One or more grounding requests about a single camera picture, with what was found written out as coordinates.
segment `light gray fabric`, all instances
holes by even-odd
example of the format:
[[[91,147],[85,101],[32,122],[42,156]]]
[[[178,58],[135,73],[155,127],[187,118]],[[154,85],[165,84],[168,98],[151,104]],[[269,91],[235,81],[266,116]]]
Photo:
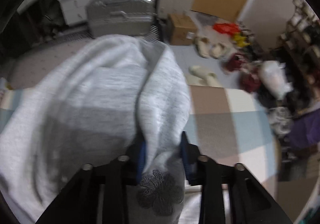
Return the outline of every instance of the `light gray fabric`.
[[[81,165],[123,154],[138,123],[147,162],[141,186],[128,188],[130,223],[171,224],[182,210],[179,144],[189,109],[188,87],[166,44],[98,38],[16,110],[0,136],[0,172],[10,196],[37,220]]]

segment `wall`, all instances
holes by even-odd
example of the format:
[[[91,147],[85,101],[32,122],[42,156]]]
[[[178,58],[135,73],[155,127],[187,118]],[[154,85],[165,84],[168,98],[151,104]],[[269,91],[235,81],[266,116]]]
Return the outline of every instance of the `wall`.
[[[238,20],[255,34],[263,49],[275,47],[276,38],[285,30],[294,13],[292,0],[247,0]]]

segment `checkered bedsheet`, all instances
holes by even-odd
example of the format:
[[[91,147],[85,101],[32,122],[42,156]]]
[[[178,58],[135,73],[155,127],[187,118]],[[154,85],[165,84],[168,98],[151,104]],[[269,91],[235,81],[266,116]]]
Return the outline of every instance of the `checkered bedsheet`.
[[[190,86],[190,143],[225,165],[241,162],[274,196],[275,140],[264,108],[243,90]]]

